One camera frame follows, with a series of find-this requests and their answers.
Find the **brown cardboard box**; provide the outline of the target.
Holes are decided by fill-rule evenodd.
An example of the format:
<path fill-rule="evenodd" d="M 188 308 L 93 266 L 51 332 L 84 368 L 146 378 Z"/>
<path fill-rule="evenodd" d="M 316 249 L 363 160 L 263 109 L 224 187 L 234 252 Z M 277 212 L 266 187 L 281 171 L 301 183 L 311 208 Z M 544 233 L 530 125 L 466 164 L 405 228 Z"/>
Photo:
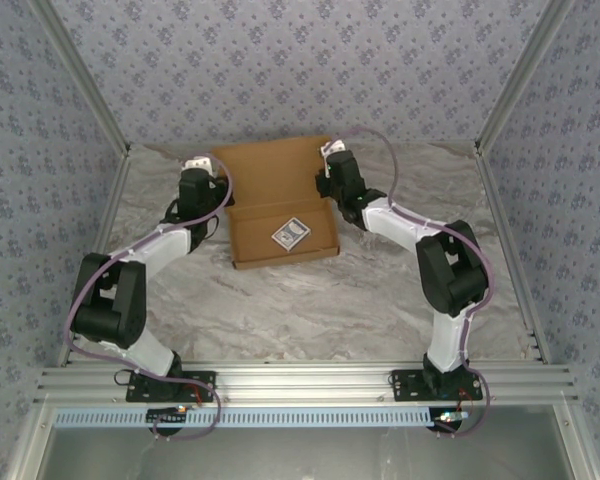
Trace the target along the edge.
<path fill-rule="evenodd" d="M 228 169 L 234 204 L 228 217 L 232 263 L 237 270 L 289 265 L 340 253 L 331 201 L 322 198 L 315 176 L 324 167 L 325 135 L 225 145 L 212 154 Z M 291 250 L 274 240 L 289 220 L 309 234 Z"/>

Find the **blue playing card deck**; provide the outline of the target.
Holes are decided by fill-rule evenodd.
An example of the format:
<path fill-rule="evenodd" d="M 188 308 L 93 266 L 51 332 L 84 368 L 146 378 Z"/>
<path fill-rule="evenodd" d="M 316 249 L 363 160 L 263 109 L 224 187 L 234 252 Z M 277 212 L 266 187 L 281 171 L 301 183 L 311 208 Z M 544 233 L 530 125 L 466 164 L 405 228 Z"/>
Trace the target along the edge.
<path fill-rule="evenodd" d="M 271 235 L 271 239 L 290 252 L 310 234 L 311 229 L 305 223 L 297 217 L 292 217 Z"/>

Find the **small black circuit board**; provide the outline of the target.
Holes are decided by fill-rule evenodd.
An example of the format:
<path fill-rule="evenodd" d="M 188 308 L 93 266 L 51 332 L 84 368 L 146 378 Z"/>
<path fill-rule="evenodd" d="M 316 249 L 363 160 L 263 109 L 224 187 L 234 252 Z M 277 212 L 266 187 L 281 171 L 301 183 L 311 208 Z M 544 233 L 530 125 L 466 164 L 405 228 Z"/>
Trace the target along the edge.
<path fill-rule="evenodd" d="M 151 425 L 183 424 L 186 421 L 187 410 L 184 407 L 167 407 L 148 409 L 145 422 Z"/>
<path fill-rule="evenodd" d="M 447 408 L 432 408 L 430 415 L 433 421 L 431 430 L 449 434 L 457 432 L 462 423 L 469 418 L 466 411 Z"/>

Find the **aluminium table side rail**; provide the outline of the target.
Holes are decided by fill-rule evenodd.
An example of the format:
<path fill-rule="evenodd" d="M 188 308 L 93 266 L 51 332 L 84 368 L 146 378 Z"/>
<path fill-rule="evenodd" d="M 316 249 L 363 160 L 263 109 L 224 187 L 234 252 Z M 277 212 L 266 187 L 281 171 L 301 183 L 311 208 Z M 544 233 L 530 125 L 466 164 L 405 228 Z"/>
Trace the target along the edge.
<path fill-rule="evenodd" d="M 125 182 L 127 180 L 129 171 L 129 149 L 126 149 L 122 152 L 119 158 L 118 166 L 116 168 L 116 172 L 113 178 L 113 183 L 109 190 L 109 194 L 107 196 L 107 200 L 105 202 L 104 211 L 101 215 L 99 226 L 97 230 L 97 234 L 95 237 L 94 245 L 91 248 L 92 251 L 98 253 L 106 252 L 106 247 L 108 245 L 108 241 L 110 238 L 110 234 L 113 228 L 113 224 L 115 221 L 115 217 L 117 214 L 117 210 L 119 207 L 121 195 L 124 189 Z M 71 300 L 71 304 L 69 307 L 69 311 L 67 314 L 67 318 L 63 325 L 63 333 L 62 333 L 62 347 L 58 356 L 58 360 L 56 365 L 58 367 L 65 367 L 69 361 L 72 348 L 70 347 L 70 342 L 73 339 L 72 332 L 70 330 L 69 322 L 73 319 L 75 315 L 75 300 Z"/>
<path fill-rule="evenodd" d="M 491 209 L 495 226 L 500 237 L 500 243 L 510 274 L 512 286 L 521 311 L 525 326 L 535 341 L 535 359 L 543 364 L 551 364 L 552 358 L 542 324 L 535 306 L 534 299 L 526 280 L 523 265 L 515 244 L 504 205 L 500 198 L 497 183 L 491 171 L 489 162 L 478 146 L 475 147 L 476 162 Z"/>

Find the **aluminium frame post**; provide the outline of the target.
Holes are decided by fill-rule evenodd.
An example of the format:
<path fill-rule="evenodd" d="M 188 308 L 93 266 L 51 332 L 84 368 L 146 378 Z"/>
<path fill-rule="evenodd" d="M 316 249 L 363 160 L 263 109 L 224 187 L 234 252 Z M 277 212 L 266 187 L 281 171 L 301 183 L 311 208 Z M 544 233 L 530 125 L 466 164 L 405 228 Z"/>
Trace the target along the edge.
<path fill-rule="evenodd" d="M 480 156 L 485 156 L 498 138 L 574 2 L 575 0 L 547 0 L 519 59 L 515 62 L 484 127 L 476 138 L 476 151 Z"/>
<path fill-rule="evenodd" d="M 117 121 L 74 44 L 69 30 L 50 0 L 27 0 L 107 140 L 123 158 L 128 148 Z"/>

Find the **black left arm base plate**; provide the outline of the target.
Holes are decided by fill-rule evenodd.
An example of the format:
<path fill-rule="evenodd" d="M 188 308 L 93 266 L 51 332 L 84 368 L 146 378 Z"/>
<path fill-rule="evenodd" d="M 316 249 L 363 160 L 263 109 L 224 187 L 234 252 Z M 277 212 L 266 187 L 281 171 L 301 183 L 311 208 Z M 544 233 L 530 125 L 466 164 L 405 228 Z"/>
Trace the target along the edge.
<path fill-rule="evenodd" d="M 212 403 L 208 388 L 216 387 L 215 371 L 184 371 L 185 383 L 156 380 L 131 373 L 126 384 L 125 400 L 129 403 Z"/>

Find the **aluminium frame crossbar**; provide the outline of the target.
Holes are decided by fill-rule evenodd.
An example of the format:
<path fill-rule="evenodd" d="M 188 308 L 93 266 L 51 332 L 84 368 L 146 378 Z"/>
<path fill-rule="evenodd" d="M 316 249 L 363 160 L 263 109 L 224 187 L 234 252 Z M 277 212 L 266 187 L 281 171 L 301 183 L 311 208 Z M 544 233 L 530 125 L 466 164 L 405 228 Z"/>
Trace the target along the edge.
<path fill-rule="evenodd" d="M 216 388 L 233 406 L 374 406 L 391 403 L 389 374 L 413 363 L 391 362 L 202 362 L 191 370 L 217 373 Z M 575 402 L 578 393 L 566 366 L 541 362 L 478 362 L 494 404 L 550 405 Z M 115 384 L 117 368 L 76 360 L 42 372 L 37 402 L 56 405 L 107 405 L 122 402 L 125 389 Z"/>

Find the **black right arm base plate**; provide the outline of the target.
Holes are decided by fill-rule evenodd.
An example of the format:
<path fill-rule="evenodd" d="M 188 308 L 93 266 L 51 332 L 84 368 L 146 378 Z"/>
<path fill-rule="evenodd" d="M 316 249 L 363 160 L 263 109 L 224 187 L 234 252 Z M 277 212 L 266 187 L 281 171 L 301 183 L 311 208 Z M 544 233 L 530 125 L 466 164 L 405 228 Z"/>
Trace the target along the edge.
<path fill-rule="evenodd" d="M 389 375 L 396 402 L 482 400 L 479 377 L 463 367 L 452 372 L 437 370 L 394 370 Z"/>

